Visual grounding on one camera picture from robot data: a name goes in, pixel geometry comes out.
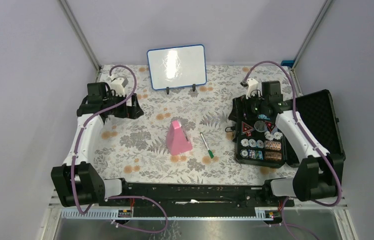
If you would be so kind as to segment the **white marker pen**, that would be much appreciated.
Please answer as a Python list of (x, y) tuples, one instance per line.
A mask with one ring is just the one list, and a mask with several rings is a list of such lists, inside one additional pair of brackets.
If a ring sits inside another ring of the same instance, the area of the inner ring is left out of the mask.
[(204, 145), (205, 145), (206, 150), (207, 150), (208, 152), (211, 152), (211, 150), (210, 150), (210, 148), (209, 148), (209, 145), (208, 145), (208, 143), (207, 143), (207, 141), (206, 141), (206, 139), (205, 139), (204, 134), (203, 134), (202, 132), (200, 132), (199, 134), (200, 134), (200, 137), (201, 137), (201, 139), (202, 139), (202, 141), (203, 141), (203, 143), (204, 143)]

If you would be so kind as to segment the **pink metronome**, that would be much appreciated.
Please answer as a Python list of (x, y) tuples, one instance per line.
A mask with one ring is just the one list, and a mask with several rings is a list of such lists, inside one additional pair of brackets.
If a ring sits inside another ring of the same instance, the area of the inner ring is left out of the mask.
[(192, 142), (179, 120), (174, 120), (170, 123), (166, 134), (166, 146), (172, 156), (180, 155), (193, 149)]

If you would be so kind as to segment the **blue framed whiteboard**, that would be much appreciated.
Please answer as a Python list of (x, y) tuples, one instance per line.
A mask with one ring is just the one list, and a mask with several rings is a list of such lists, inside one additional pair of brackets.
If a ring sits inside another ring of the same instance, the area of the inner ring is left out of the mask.
[(165, 90), (196, 87), (207, 83), (206, 52), (203, 44), (150, 49), (146, 53), (151, 87)]

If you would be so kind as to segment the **green marker cap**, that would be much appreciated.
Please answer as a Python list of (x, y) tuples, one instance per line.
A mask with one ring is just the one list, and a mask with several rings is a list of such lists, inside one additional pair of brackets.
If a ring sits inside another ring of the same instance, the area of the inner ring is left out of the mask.
[(208, 152), (210, 158), (213, 159), (213, 158), (214, 158), (214, 154), (213, 154), (213, 152), (212, 152), (211, 150), (208, 150), (207, 152)]

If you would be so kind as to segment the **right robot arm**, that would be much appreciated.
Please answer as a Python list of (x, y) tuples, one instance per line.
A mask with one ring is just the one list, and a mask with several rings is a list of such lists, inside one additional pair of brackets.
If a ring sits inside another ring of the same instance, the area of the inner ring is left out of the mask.
[(286, 144), (299, 166), (293, 177), (267, 180), (262, 201), (276, 205), (282, 197), (319, 203), (341, 199), (342, 157), (330, 153), (314, 137), (296, 108), (296, 100), (284, 100), (278, 81), (242, 85), (246, 93), (232, 101), (229, 119), (235, 122), (234, 158), (240, 164), (279, 168), (286, 160)]

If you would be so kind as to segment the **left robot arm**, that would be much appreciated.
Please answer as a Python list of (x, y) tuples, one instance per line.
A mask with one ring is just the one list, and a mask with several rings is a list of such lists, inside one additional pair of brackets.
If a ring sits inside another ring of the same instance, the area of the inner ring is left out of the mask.
[(126, 94), (128, 80), (117, 77), (110, 83), (87, 85), (87, 96), (76, 111), (77, 129), (71, 149), (60, 166), (51, 170), (51, 179), (64, 207), (100, 204), (111, 199), (127, 204), (130, 192), (121, 178), (103, 180), (91, 161), (95, 145), (108, 117), (137, 119), (144, 114), (135, 93)]

